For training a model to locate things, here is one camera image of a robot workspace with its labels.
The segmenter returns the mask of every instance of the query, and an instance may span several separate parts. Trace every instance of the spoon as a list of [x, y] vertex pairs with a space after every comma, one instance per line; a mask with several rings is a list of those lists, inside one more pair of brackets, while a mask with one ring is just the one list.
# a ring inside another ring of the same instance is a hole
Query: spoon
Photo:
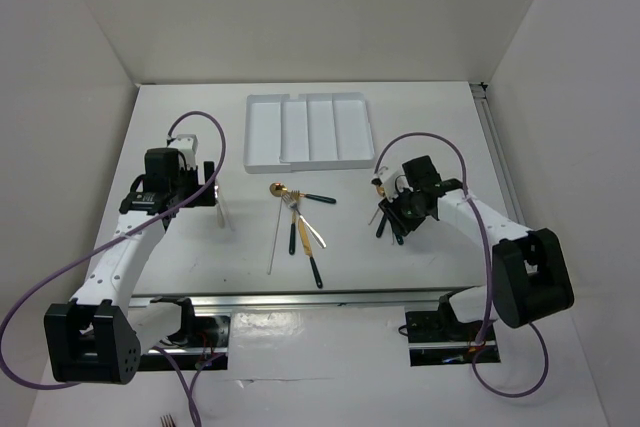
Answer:
[[[284, 194], [289, 192], [289, 190], [287, 189], [286, 185], [281, 184], [280, 182], [274, 182], [269, 186], [269, 192], [271, 192], [271, 195], [273, 195], [274, 197], [282, 197]], [[335, 204], [337, 202], [336, 199], [334, 198], [324, 197], [322, 195], [315, 195], [315, 194], [300, 193], [300, 197], [305, 197], [307, 199], [315, 200], [317, 202], [324, 202], [325, 204]]]

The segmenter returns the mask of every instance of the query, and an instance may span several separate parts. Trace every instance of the knife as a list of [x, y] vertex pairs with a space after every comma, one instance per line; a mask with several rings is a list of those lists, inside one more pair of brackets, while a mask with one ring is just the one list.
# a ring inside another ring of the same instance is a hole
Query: knife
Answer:
[[322, 288], [322, 277], [320, 277], [320, 272], [318, 272], [318, 266], [316, 265], [316, 261], [313, 258], [313, 252], [311, 252], [311, 244], [309, 243], [309, 237], [307, 237], [307, 231], [304, 228], [304, 223], [302, 220], [298, 220], [298, 231], [300, 232], [300, 240], [302, 241], [302, 247], [304, 248], [304, 253], [309, 256], [309, 261], [311, 262], [311, 270], [313, 270], [313, 277], [316, 279], [316, 286], [321, 289]]
[[382, 234], [384, 233], [384, 226], [387, 225], [387, 216], [383, 213], [382, 214], [382, 220], [380, 221], [380, 225], [378, 226], [378, 230], [376, 230], [376, 237], [380, 238], [382, 237]]
[[291, 233], [289, 234], [289, 254], [296, 253], [296, 211], [291, 212]]

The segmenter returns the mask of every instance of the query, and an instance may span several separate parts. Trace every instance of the utensil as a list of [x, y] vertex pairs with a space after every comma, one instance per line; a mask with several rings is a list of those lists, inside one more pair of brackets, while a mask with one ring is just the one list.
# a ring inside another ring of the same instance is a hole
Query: utensil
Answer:
[[176, 423], [173, 421], [171, 415], [163, 415], [160, 417], [160, 424], [162, 427], [176, 427]]
[[300, 240], [302, 241], [302, 247], [304, 248], [304, 253], [309, 257], [309, 262], [311, 262], [311, 270], [313, 271], [313, 278], [316, 280], [316, 286], [321, 289], [323, 287], [322, 277], [320, 277], [320, 272], [318, 271], [318, 266], [316, 265], [316, 261], [313, 258], [313, 252], [311, 252], [311, 243], [309, 242], [309, 237], [307, 237], [307, 231], [304, 228], [305, 224], [302, 221], [302, 217], [298, 221], [298, 230], [300, 231]]
[[[293, 198], [296, 202], [300, 202], [300, 195], [297, 191], [292, 192]], [[294, 255], [296, 253], [296, 211], [291, 212], [291, 233], [289, 234], [289, 254]]]
[[373, 213], [373, 217], [371, 217], [371, 220], [369, 222], [367, 222], [367, 225], [371, 225], [373, 224], [373, 221], [376, 220], [376, 217], [378, 216], [378, 214], [382, 212], [380, 210], [380, 207], [376, 206], [376, 211]]
[[[287, 192], [289, 192], [287, 187], [284, 184], [281, 184], [280, 182], [274, 182], [273, 184], [271, 184], [269, 186], [269, 191], [271, 192], [271, 195], [273, 195], [274, 197], [282, 197]], [[335, 204], [338, 202], [333, 197], [325, 197], [324, 195], [303, 194], [302, 192], [298, 192], [298, 194], [300, 195], [300, 197], [305, 197], [307, 199], [315, 200], [317, 202], [324, 202], [325, 204]]]
[[271, 248], [271, 259], [269, 260], [269, 267], [267, 268], [267, 275], [271, 275], [271, 269], [273, 269], [273, 257], [276, 255], [276, 243], [278, 241], [278, 227], [280, 227], [280, 214], [282, 213], [282, 199], [278, 202], [278, 220], [276, 220], [276, 230], [273, 233], [273, 247]]
[[391, 224], [391, 234], [396, 238], [398, 245], [404, 245], [404, 238], [393, 229], [393, 224]]
[[384, 233], [384, 227], [385, 225], [387, 225], [387, 220], [387, 216], [382, 214], [382, 220], [380, 220], [380, 225], [378, 225], [378, 230], [376, 230], [377, 238], [382, 237], [382, 234]]
[[216, 180], [214, 182], [213, 192], [216, 199], [216, 209], [217, 209], [217, 220], [218, 226], [221, 228], [225, 228], [226, 225], [229, 226], [229, 230], [231, 232], [235, 232], [235, 228], [233, 227], [233, 222], [231, 222], [231, 214], [229, 214], [229, 207], [224, 200], [224, 196], [222, 195], [222, 191], [220, 190], [220, 184]]
[[300, 213], [300, 209], [298, 208], [298, 202], [292, 197], [291, 192], [287, 192], [286, 194], [284, 194], [282, 196], [282, 200], [284, 201], [285, 204], [287, 204], [287, 207], [289, 207], [291, 210], [294, 210], [298, 214], [298, 218], [302, 222], [304, 222], [304, 224], [307, 226], [307, 228], [309, 229], [309, 232], [311, 232], [311, 235], [313, 236], [315, 241], [318, 243], [318, 245], [323, 249], [326, 249], [327, 248], [326, 242], [324, 241], [322, 236], [318, 232], [316, 232], [316, 229], [311, 227], [311, 224], [309, 224], [309, 222], [307, 222], [307, 219], [305, 219], [304, 216]]

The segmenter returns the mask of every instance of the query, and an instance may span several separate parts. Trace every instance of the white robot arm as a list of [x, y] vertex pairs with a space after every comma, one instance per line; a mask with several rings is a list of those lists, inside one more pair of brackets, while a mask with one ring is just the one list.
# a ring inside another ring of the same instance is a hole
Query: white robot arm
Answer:
[[[137, 231], [204, 186], [198, 184], [195, 135], [169, 139], [145, 154], [145, 173], [122, 201], [114, 237], [85, 283], [66, 304], [53, 304], [44, 324], [54, 377], [60, 382], [128, 383], [141, 354], [161, 339], [190, 334], [195, 316], [189, 299], [160, 298], [129, 314], [129, 301], [153, 249], [169, 227], [169, 215]], [[214, 172], [204, 163], [205, 182]], [[215, 184], [185, 207], [215, 206]]]
[[[397, 236], [408, 235], [427, 217], [433, 217], [483, 247], [469, 203], [469, 197], [473, 198], [492, 256], [491, 319], [500, 318], [516, 328], [573, 305], [573, 289], [553, 232], [519, 225], [477, 200], [470, 191], [465, 195], [459, 180], [441, 179], [429, 156], [402, 167], [402, 172], [381, 169], [372, 181], [385, 196], [378, 205]], [[441, 303], [450, 306], [455, 321], [467, 323], [483, 318], [486, 299], [487, 287], [480, 286], [449, 294]]]

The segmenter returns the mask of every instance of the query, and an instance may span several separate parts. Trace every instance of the white table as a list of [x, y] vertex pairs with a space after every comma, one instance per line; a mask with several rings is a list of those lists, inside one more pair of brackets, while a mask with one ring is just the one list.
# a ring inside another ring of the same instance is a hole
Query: white table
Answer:
[[[229, 137], [220, 181], [236, 232], [216, 227], [212, 213], [184, 210], [145, 269], [138, 293], [315, 291], [308, 263], [287, 253], [288, 215], [282, 217], [273, 275], [266, 275], [277, 201], [276, 180], [333, 195], [336, 207], [305, 201], [303, 209], [327, 238], [316, 254], [327, 289], [444, 287], [482, 282], [481, 255], [444, 225], [428, 222], [404, 247], [377, 240], [367, 226], [376, 202], [370, 171], [247, 175], [242, 166], [244, 102], [251, 93], [363, 92], [378, 151], [410, 130], [440, 133], [462, 149], [470, 183], [482, 200], [504, 212], [496, 174], [464, 83], [145, 86], [141, 89], [107, 203], [98, 242], [108, 239], [117, 207], [140, 173], [146, 149], [162, 145], [166, 129], [186, 110], [212, 112]], [[200, 159], [215, 158], [210, 126], [189, 120]], [[435, 141], [411, 140], [389, 163], [432, 154], [443, 177], [458, 176], [453, 155]], [[352, 232], [354, 245], [344, 235]], [[563, 312], [538, 323], [551, 357], [547, 383], [521, 400], [496, 397], [475, 381], [469, 366], [410, 367], [406, 339], [397, 333], [402, 307], [333, 308], [236, 313], [229, 370], [204, 373], [196, 400], [206, 426], [308, 427], [473, 425], [539, 427], [607, 425], [573, 321]], [[496, 326], [501, 364], [481, 366], [497, 387], [517, 391], [540, 375], [542, 355], [530, 329]], [[49, 369], [43, 382], [51, 382]], [[157, 427], [171, 413], [191, 425], [174, 373], [139, 373], [127, 386], [82, 385], [39, 392], [29, 427], [113, 425]]]
[[[272, 182], [284, 182], [302, 192], [338, 199], [336, 206], [303, 200], [301, 210], [326, 239], [328, 248], [314, 249], [325, 291], [469, 286], [483, 282], [478, 248], [466, 238], [427, 220], [406, 238], [391, 245], [391, 232], [377, 239], [367, 225], [379, 198], [371, 186], [372, 169], [247, 174], [243, 142], [246, 98], [250, 94], [362, 92], [368, 100], [376, 152], [409, 131], [441, 134], [462, 150], [473, 191], [505, 213], [476, 107], [464, 82], [354, 84], [237, 84], [143, 86], [136, 101], [98, 243], [113, 235], [118, 207], [132, 180], [143, 172], [145, 151], [163, 146], [171, 123], [188, 110], [205, 110], [222, 124], [227, 158], [219, 180], [229, 205], [235, 232], [220, 229], [214, 209], [183, 209], [147, 263], [136, 294], [216, 294], [317, 291], [308, 260], [298, 246], [288, 253], [290, 214], [283, 209], [272, 275], [267, 267], [272, 250], [279, 201], [269, 194]], [[216, 160], [217, 131], [208, 121], [184, 121], [178, 133], [195, 133], [198, 160]], [[429, 154], [443, 178], [460, 177], [460, 166], [449, 147], [431, 139], [396, 144], [385, 165], [396, 169], [410, 159]]]

